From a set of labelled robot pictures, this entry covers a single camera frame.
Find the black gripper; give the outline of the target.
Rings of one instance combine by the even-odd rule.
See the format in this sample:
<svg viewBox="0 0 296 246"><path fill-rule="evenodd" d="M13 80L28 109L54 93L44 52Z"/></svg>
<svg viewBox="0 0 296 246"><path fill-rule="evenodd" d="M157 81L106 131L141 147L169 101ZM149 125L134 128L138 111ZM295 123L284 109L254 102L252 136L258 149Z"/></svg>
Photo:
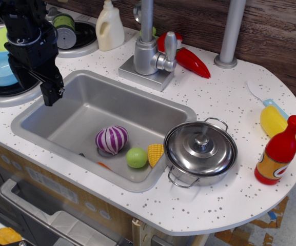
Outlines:
<svg viewBox="0 0 296 246"><path fill-rule="evenodd" d="M9 51L11 70L22 88L29 89L39 81L43 82L40 88L48 107L63 97L63 78L55 65L58 55L56 38L41 38L22 46L7 42L4 47Z"/></svg>

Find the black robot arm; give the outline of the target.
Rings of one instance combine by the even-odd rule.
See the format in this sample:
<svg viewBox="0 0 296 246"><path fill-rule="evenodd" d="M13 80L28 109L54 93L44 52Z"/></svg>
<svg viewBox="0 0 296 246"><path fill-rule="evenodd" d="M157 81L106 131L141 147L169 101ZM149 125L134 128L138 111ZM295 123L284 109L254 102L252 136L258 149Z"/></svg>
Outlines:
<svg viewBox="0 0 296 246"><path fill-rule="evenodd" d="M40 82L45 105L52 106L63 97L64 83L55 64L58 33L47 13L45 1L0 1L11 71L24 89Z"/></svg>

